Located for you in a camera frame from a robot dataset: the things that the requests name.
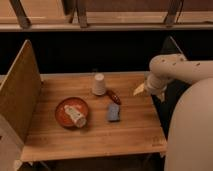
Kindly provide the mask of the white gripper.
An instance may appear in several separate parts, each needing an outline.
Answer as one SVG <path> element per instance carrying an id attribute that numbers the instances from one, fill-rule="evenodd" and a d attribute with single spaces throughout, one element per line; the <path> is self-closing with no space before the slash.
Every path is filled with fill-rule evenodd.
<path id="1" fill-rule="evenodd" d="M 148 93 L 152 95 L 157 95 L 158 99 L 161 102 L 165 101 L 165 93 L 164 91 L 167 88 L 167 83 L 154 74 L 149 74 L 144 83 L 140 84 L 133 92 L 133 96 L 136 96 L 140 93 L 143 93 L 146 90 Z"/>

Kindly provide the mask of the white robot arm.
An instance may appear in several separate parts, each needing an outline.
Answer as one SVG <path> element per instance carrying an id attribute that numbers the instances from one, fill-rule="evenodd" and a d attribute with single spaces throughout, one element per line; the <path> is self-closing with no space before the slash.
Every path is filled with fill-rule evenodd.
<path id="1" fill-rule="evenodd" d="M 164 171 L 213 171 L 213 60 L 157 55 L 149 70 L 134 95 L 160 95 L 174 79 L 190 84 L 172 114 Z"/>

